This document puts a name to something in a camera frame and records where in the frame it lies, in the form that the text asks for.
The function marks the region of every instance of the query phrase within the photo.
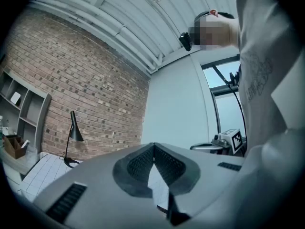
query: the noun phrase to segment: ceiling pipe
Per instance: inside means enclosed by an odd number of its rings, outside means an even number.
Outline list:
[[[48,5],[48,4],[46,4],[46,3],[39,2],[39,1],[36,1],[36,0],[31,0],[30,2],[31,2],[31,3],[35,3],[35,4],[38,4],[38,5],[41,5],[41,6],[44,6],[44,7],[47,7],[47,8],[50,8],[50,9],[55,10],[55,11],[58,11],[58,12],[60,12],[60,13],[63,13],[63,14],[65,14],[65,15],[71,17],[72,19],[74,19],[74,20],[76,20],[76,21],[78,21],[78,22],[80,22],[80,23],[82,23],[82,24],[84,24],[84,25],[90,27],[91,29],[93,29],[93,30],[95,30],[96,32],[98,32],[98,33],[100,33],[100,34],[103,35],[103,33],[102,33],[99,29],[95,28],[94,26],[90,25],[90,24],[87,23],[86,21],[84,21],[84,20],[80,19],[79,17],[76,17],[76,16],[74,16],[74,15],[72,15],[72,14],[66,12],[66,11],[60,10],[60,9],[58,9],[58,8],[56,8],[56,7],[53,7],[53,6],[51,6],[51,5]],[[152,70],[150,70],[149,68],[147,68],[147,67],[146,67],[144,64],[142,64],[141,62],[140,62],[140,64],[143,66],[143,68],[144,68],[145,70],[148,71],[149,74],[152,74],[152,72],[153,72]]]
[[[158,60],[159,60],[159,65],[158,66],[161,66],[162,60],[163,60],[163,54],[162,53],[159,54]]]
[[[151,70],[155,70],[156,67],[153,66],[153,64],[144,56],[142,55],[139,50],[137,50],[134,46],[132,46],[126,39],[124,39],[120,34],[118,34],[116,31],[114,31],[113,29],[111,29],[109,26],[107,26],[106,24],[104,24],[103,22],[101,22],[100,20],[98,20],[97,18],[93,17],[90,14],[85,13],[84,11],[81,11],[77,8],[74,8],[68,4],[65,4],[63,2],[59,2],[56,0],[35,0],[38,2],[42,2],[42,3],[48,3],[63,9],[67,9],[89,21],[91,21],[92,23],[96,24],[97,26],[101,27],[102,29],[104,29],[105,31],[107,31],[111,36],[113,36],[114,38],[116,38],[118,41],[120,41],[121,43],[123,43],[128,49],[130,49],[134,54],[136,54]]]
[[[160,62],[162,62],[162,58],[163,58],[163,54],[160,53],[160,54],[159,54],[159,60],[160,60]],[[150,74],[155,73],[155,72],[158,71],[160,68],[162,68],[162,66],[161,66],[161,67],[157,67],[157,65],[156,65],[155,62],[153,62],[153,65],[156,67],[156,69],[155,69],[154,71],[151,71]]]
[[[115,25],[118,28],[121,28],[123,26],[119,21],[117,21],[114,17],[112,17],[108,13],[100,10],[99,8],[93,6],[85,1],[82,1],[82,0],[67,0],[67,1],[76,3],[86,9],[92,11],[93,13],[101,16],[102,18],[106,19],[107,21],[109,21],[110,23],[112,23],[113,25]],[[122,31],[124,31],[124,33],[126,33],[158,66],[161,65],[159,60],[152,53],[152,51],[137,36],[135,36],[129,29],[127,29],[126,27],[122,27]]]

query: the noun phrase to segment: vent slot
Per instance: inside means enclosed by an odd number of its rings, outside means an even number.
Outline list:
[[[86,188],[86,186],[77,183],[71,185],[47,211],[47,215],[57,222],[63,223]]]
[[[234,170],[234,171],[239,171],[242,168],[242,166],[233,165],[233,164],[229,164],[226,162],[221,162],[218,164],[218,166],[226,168],[226,169]]]

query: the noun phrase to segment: white device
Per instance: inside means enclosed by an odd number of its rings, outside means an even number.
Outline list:
[[[239,129],[229,129],[219,135],[220,139],[226,140],[232,146],[233,154],[243,146],[242,135]]]
[[[3,135],[9,135],[9,128],[8,127],[2,127],[2,134]]]
[[[18,100],[20,99],[21,95],[18,92],[15,92],[13,97],[11,97],[10,101],[14,104],[16,104],[18,102]]]

